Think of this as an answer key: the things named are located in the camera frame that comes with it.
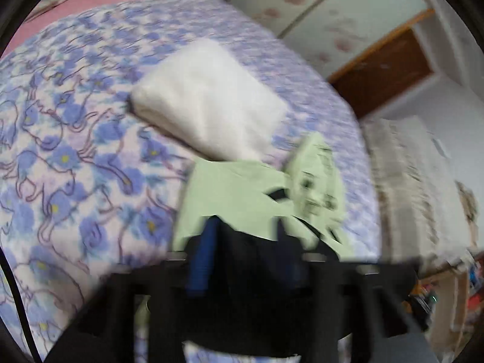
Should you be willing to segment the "floral sliding wardrobe doors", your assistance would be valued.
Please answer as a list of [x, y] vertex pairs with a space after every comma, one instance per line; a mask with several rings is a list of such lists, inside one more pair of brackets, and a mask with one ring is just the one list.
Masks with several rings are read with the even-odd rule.
[[266, 27], [325, 79], [429, 14], [428, 0], [224, 0]]

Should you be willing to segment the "pink bed sheet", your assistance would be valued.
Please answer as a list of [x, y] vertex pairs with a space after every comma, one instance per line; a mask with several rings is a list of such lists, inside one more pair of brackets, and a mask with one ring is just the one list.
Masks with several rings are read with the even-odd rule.
[[1, 0], [1, 55], [63, 17], [122, 0]]

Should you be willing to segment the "blue floral fleece blanket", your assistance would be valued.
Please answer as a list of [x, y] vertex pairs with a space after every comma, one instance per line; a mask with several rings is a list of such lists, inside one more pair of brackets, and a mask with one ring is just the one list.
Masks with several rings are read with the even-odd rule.
[[381, 253], [368, 153], [350, 106], [269, 31], [221, 0], [126, 0], [64, 17], [1, 60], [1, 248], [41, 357], [117, 266], [160, 259], [195, 152], [128, 112], [133, 85], [199, 38], [286, 101], [264, 161], [320, 132], [345, 182], [345, 232]]

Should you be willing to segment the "beige cloth covered furniture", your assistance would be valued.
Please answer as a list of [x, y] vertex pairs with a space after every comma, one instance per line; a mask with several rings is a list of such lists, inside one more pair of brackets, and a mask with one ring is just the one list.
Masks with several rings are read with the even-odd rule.
[[473, 263], [469, 223], [446, 159], [416, 116], [363, 125], [381, 218], [381, 257], [422, 275]]

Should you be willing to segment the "green and black jacket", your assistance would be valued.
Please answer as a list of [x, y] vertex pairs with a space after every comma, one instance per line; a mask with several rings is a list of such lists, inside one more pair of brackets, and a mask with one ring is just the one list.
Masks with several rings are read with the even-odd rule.
[[[284, 171], [198, 161], [175, 226], [181, 259], [151, 275], [149, 361], [183, 362], [184, 344], [193, 342], [237, 355], [336, 362], [338, 342], [350, 336], [355, 362], [416, 362], [425, 342], [402, 305], [414, 268], [349, 261], [339, 230], [344, 210], [320, 134], [301, 142]], [[208, 287], [190, 294], [189, 253], [211, 216], [220, 224]], [[277, 221], [303, 247], [302, 285], [278, 274]]]

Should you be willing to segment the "white folded garment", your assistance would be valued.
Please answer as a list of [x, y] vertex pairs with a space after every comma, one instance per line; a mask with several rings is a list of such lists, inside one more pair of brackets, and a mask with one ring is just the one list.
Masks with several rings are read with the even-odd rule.
[[134, 113], [212, 159], [260, 161], [288, 106], [217, 42], [163, 59], [130, 93]]

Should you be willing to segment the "brown wooden door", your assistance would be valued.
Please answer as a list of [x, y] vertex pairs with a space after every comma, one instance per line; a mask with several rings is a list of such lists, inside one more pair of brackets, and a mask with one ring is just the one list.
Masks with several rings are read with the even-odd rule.
[[330, 83], [360, 119], [431, 74], [420, 43], [408, 29]]

